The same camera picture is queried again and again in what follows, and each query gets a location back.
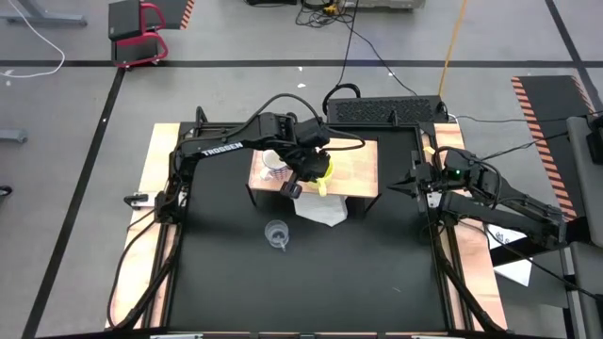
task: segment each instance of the wooden table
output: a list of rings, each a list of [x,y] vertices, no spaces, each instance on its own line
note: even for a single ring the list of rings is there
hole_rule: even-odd
[[[168,177],[168,154],[175,147],[179,123],[158,123],[155,125],[151,143],[147,153],[144,170],[140,179],[139,191],[154,192],[164,189]],[[436,140],[438,146],[451,146],[464,148],[461,130],[457,124],[436,124]],[[430,144],[429,138],[423,135],[423,144]],[[134,211],[132,221],[139,219],[150,209],[143,208]],[[153,216],[132,227],[126,237],[126,244],[136,236],[142,228],[153,221]],[[464,220],[477,227],[481,225],[474,220]],[[132,306],[138,301],[140,294],[149,284],[155,252],[157,251],[157,240],[159,238],[160,225],[155,224],[151,230],[139,241],[137,241],[126,256],[122,264],[121,276],[115,291],[111,309],[114,322],[121,321]],[[164,249],[165,258],[171,248],[174,229],[168,230],[168,241]],[[484,234],[470,227],[460,225],[455,228],[456,240],[464,273],[464,281],[468,289],[475,296],[481,307],[502,328],[507,327],[500,295],[498,293],[497,280],[490,259],[487,239]],[[448,236],[442,233],[444,250],[449,257]],[[464,328],[463,314],[459,296],[452,285],[448,282],[450,298],[452,301],[452,313],[457,329]],[[166,282],[164,282],[155,296],[153,313],[151,314],[151,326],[160,326],[161,316],[166,301]],[[480,329],[478,322],[473,319],[476,329]]]
[[[325,148],[342,148],[356,146],[358,140],[331,138]],[[329,152],[334,163],[334,173],[329,183],[330,195],[347,197],[375,198],[379,194],[378,188],[378,159],[377,141],[367,140],[365,147],[358,150],[345,152]],[[249,173],[249,187],[257,190],[279,191],[283,180],[262,180],[260,172],[264,168],[262,151],[253,151],[252,167]],[[318,193],[307,183],[298,182],[302,191]]]

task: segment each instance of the gray floor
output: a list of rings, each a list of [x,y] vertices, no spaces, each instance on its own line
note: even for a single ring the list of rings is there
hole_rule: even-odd
[[[106,1],[40,2],[48,9],[87,16],[85,28],[42,28],[69,60],[107,60]],[[444,58],[461,0],[428,0],[409,13],[358,14],[356,29],[386,59]],[[595,30],[603,7],[595,0],[556,1],[583,59],[602,60]],[[0,9],[9,8],[5,2]],[[162,33],[172,60],[341,59],[348,30],[294,25],[297,8],[249,8],[239,0],[197,2],[185,31]],[[58,55],[19,26],[0,23],[0,61],[56,60]],[[354,39],[350,58],[374,59]],[[454,51],[456,60],[571,60],[541,0],[472,1]],[[14,68],[16,73],[38,70]],[[106,130],[65,258],[48,300],[38,335],[98,331],[125,226],[131,211],[122,197],[137,189],[152,127],[157,122],[190,121],[202,105],[211,121],[243,121],[270,96],[291,92],[319,107],[341,72],[330,67],[160,68],[127,73]],[[441,70],[397,68],[394,72],[419,94],[437,91]],[[38,291],[48,258],[72,198],[92,134],[115,70],[65,68],[59,73],[0,83],[0,126],[23,127],[25,145],[1,143],[0,184],[14,195],[0,205],[0,338],[19,337]],[[574,69],[454,68],[445,100],[452,114],[483,119],[521,119],[510,78],[573,74]],[[591,69],[603,90],[603,70]],[[346,81],[364,96],[406,95],[383,68],[347,68]],[[282,100],[274,112],[309,113]],[[467,148],[486,155],[530,141],[527,127],[461,121]],[[544,202],[556,203],[533,148],[493,161],[514,186]],[[499,281],[510,327],[526,334],[563,336],[558,300],[525,302],[515,286]],[[535,282],[533,288],[547,285]]]

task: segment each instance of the white paper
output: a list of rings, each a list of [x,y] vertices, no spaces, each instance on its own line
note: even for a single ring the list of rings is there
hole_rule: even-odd
[[[525,234],[503,229],[495,225],[489,225],[488,228],[490,229],[490,232],[504,244],[526,237]],[[500,244],[490,234],[488,234],[488,239],[490,240],[490,250],[500,246]],[[528,260],[521,260],[510,264],[497,266],[494,267],[494,271],[503,277],[511,279],[516,283],[521,283],[526,287],[528,284],[530,284],[531,262]]]
[[[338,195],[320,197],[314,193],[302,193],[293,203],[298,216],[333,227],[348,217],[346,198]]]

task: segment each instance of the metal post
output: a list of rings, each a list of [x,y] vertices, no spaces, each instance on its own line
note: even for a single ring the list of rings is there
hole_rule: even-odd
[[[253,196],[252,188],[249,185],[245,184],[245,188],[247,188],[247,194],[249,194],[249,199],[252,200],[253,206],[257,207],[257,203],[255,202],[255,197]]]
[[[370,203],[368,204],[367,208],[365,208],[365,214],[368,213],[368,210],[370,210],[370,208],[375,204],[375,202],[377,202],[377,200],[381,197],[381,193],[377,194],[377,197],[373,198],[373,200],[370,201]]]
[[[27,11],[24,13],[25,18],[30,24],[45,24],[45,25],[64,25],[76,24],[85,26],[88,24],[83,15],[70,15],[51,13],[40,7],[36,0],[18,0],[21,6]],[[0,12],[0,19],[7,19],[10,24],[23,24],[24,20],[18,13]]]

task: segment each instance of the yellow cable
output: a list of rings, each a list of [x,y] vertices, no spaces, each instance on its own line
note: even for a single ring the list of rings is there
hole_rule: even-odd
[[[461,24],[463,23],[464,18],[464,10],[467,7],[467,0],[463,0],[463,4],[461,5],[461,12],[459,13],[459,18],[456,20],[456,25],[454,26],[454,32],[452,33],[452,40],[450,41],[450,46],[448,47],[448,52],[446,53],[446,61],[444,62],[444,70],[442,71],[442,77],[440,78],[440,88],[438,90],[438,95],[440,98],[444,95],[444,79],[446,78],[446,73],[448,71],[448,63],[450,62],[450,57],[452,56],[452,48],[454,47],[454,43],[456,43],[456,37],[459,35],[459,31],[461,30]]]

